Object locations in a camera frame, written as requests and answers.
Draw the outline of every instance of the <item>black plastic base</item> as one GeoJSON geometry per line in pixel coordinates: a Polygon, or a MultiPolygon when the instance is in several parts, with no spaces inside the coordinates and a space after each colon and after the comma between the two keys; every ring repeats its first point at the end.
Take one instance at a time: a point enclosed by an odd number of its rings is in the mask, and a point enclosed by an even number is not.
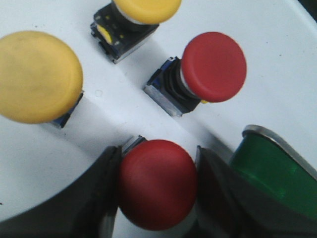
{"type": "Polygon", "coordinates": [[[317,22],[317,1],[316,0],[298,0],[307,12],[313,17],[317,22]]]}
{"type": "Polygon", "coordinates": [[[169,115],[180,117],[194,110],[201,99],[188,92],[179,72],[180,59],[170,57],[152,75],[144,91],[169,115]]]}
{"type": "Polygon", "coordinates": [[[94,23],[90,25],[92,35],[98,39],[99,45],[110,60],[118,63],[134,50],[139,48],[159,25],[138,25],[126,20],[110,3],[94,15],[94,23]],[[104,28],[111,37],[111,44],[102,36],[97,26],[104,28]]]}
{"type": "Polygon", "coordinates": [[[1,238],[111,238],[121,149],[108,147],[79,179],[41,205],[0,223],[1,238]],[[101,223],[107,227],[102,232],[101,223]]]}

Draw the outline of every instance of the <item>mushroom push button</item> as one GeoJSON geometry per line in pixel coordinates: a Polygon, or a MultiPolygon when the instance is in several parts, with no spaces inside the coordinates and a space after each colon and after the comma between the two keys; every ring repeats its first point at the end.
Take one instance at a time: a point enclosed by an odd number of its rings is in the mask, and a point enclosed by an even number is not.
{"type": "Polygon", "coordinates": [[[179,145],[145,141],[123,158],[117,189],[119,207],[132,223],[165,230],[181,222],[194,205],[196,167],[179,145]]]}
{"type": "Polygon", "coordinates": [[[21,31],[0,39],[0,114],[18,122],[64,127],[82,97],[83,72],[58,38],[21,31]]]}
{"type": "Polygon", "coordinates": [[[113,0],[94,15],[92,35],[111,61],[118,63],[171,18],[181,0],[113,0]]]}
{"type": "Polygon", "coordinates": [[[195,37],[183,58],[169,58],[144,91],[171,116],[191,112],[201,101],[223,102],[244,84],[247,65],[239,45],[219,32],[195,37]]]}

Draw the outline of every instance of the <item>red push button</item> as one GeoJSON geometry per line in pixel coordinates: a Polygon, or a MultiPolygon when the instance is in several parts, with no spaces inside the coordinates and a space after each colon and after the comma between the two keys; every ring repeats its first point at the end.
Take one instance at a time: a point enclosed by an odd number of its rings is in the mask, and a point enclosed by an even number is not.
{"type": "Polygon", "coordinates": [[[192,209],[197,172],[189,154],[166,140],[146,141],[131,150],[120,166],[119,207],[135,225],[165,230],[192,209]]]}
{"type": "Polygon", "coordinates": [[[190,90],[209,102],[222,102],[236,95],[247,73],[239,45],[219,32],[195,37],[186,46],[181,68],[190,90]]]}

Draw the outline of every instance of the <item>yellow button cap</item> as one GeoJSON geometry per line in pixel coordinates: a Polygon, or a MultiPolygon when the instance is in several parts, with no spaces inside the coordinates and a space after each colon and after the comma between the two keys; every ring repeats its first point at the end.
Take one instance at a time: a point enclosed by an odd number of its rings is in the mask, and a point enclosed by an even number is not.
{"type": "Polygon", "coordinates": [[[114,0],[117,7],[134,20],[159,24],[170,19],[181,0],[114,0]]]}
{"type": "Polygon", "coordinates": [[[97,30],[99,33],[104,37],[104,39],[107,41],[109,45],[112,45],[112,37],[110,33],[104,29],[101,25],[97,25],[97,30]]]}
{"type": "Polygon", "coordinates": [[[24,123],[54,120],[71,109],[83,71],[73,50],[58,38],[21,31],[0,39],[0,114],[24,123]]]}

